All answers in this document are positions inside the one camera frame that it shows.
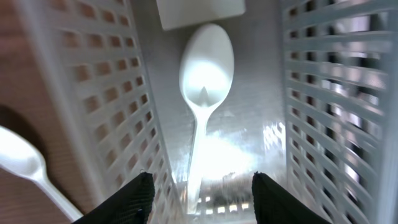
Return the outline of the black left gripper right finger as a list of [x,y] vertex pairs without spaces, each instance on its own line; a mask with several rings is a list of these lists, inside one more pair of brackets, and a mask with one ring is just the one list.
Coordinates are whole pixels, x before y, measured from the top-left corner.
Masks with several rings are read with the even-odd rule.
[[265,173],[254,173],[252,195],[258,224],[329,224]]

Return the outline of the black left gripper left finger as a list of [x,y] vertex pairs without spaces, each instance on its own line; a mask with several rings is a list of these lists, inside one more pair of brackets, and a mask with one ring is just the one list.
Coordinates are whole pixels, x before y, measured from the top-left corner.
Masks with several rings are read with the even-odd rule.
[[73,224],[146,224],[154,196],[153,175],[142,172]]

